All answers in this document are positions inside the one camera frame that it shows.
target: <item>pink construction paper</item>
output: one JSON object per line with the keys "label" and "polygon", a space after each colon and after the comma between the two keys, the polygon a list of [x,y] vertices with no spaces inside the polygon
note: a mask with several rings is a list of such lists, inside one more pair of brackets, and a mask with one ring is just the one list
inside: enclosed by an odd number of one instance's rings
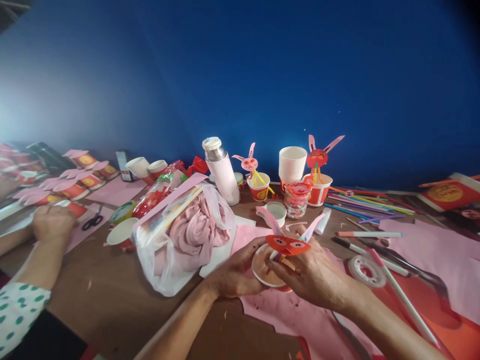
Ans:
{"label": "pink construction paper", "polygon": [[146,186],[147,184],[143,180],[137,179],[134,182],[125,182],[121,176],[117,176],[109,183],[93,191],[86,198],[101,203],[122,206],[133,199]]}
{"label": "pink construction paper", "polygon": [[[254,238],[271,234],[271,229],[238,225],[231,253],[238,251]],[[340,259],[330,251],[327,253],[345,270]],[[240,300],[245,314],[273,325],[277,333],[304,337],[312,360],[359,358],[332,312],[310,304],[294,292],[284,293],[268,289],[255,296],[242,296]],[[341,318],[371,355],[381,355],[380,350],[353,322],[346,317]]]}
{"label": "pink construction paper", "polygon": [[83,240],[88,238],[93,232],[95,232],[97,229],[99,229],[103,224],[105,224],[112,214],[114,213],[113,210],[110,210],[109,208],[106,208],[105,206],[101,208],[100,215],[103,216],[103,220],[97,225],[89,228],[88,230],[83,231],[82,226],[91,218],[95,216],[97,213],[100,205],[98,204],[92,204],[87,206],[90,209],[90,216],[82,221],[81,223],[78,224],[77,227],[73,229],[73,232],[70,236],[70,244],[68,245],[68,248],[66,249],[66,252],[68,253],[70,250],[73,250],[76,246],[78,246]]}
{"label": "pink construction paper", "polygon": [[415,220],[383,220],[380,229],[402,232],[389,248],[408,262],[439,276],[452,310],[480,325],[480,243],[455,231]]}

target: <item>blue wall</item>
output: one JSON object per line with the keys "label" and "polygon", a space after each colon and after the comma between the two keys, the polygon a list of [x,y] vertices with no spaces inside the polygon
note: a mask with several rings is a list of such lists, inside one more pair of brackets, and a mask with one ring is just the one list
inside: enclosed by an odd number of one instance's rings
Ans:
{"label": "blue wall", "polygon": [[276,178],[282,147],[346,135],[322,168],[337,185],[475,175],[465,21],[437,0],[38,1],[0,36],[1,139],[191,160],[216,135],[231,155],[256,142]]}

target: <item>white thermos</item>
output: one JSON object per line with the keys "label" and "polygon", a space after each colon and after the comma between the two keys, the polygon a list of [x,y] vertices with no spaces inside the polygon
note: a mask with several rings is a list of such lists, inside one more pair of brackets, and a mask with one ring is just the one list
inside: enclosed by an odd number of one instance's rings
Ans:
{"label": "white thermos", "polygon": [[208,137],[202,141],[205,150],[205,161],[215,178],[215,185],[228,205],[233,206],[240,201],[240,190],[235,179],[234,170],[228,152],[222,147],[222,141],[216,137]]}

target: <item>polka dot sleeve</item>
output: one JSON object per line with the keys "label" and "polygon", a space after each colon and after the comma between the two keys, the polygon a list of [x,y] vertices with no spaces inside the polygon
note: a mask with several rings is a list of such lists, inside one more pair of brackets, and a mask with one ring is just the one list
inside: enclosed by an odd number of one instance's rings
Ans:
{"label": "polka dot sleeve", "polygon": [[0,289],[0,359],[20,344],[38,318],[51,292],[21,282]]}

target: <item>white plastic bag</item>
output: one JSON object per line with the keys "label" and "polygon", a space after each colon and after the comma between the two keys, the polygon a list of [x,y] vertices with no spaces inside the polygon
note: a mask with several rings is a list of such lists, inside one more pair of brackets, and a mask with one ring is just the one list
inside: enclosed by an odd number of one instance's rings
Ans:
{"label": "white plastic bag", "polygon": [[[215,220],[215,225],[222,230],[230,230],[235,226],[235,215],[230,209],[227,201],[219,194],[215,187],[205,181],[200,185],[203,187],[208,208]],[[167,214],[185,202],[189,191],[182,195],[171,204],[169,204],[161,213],[154,215],[146,223],[139,226],[133,232],[133,238],[136,245],[138,258],[143,269],[145,277],[152,287],[166,297],[175,296],[195,275],[198,269],[184,271],[176,260],[176,250],[172,239],[166,234],[170,224],[165,229],[163,224]],[[223,207],[225,220],[222,221],[220,207]],[[165,254],[166,266],[164,266],[161,275],[154,275],[155,255],[160,249]]]}

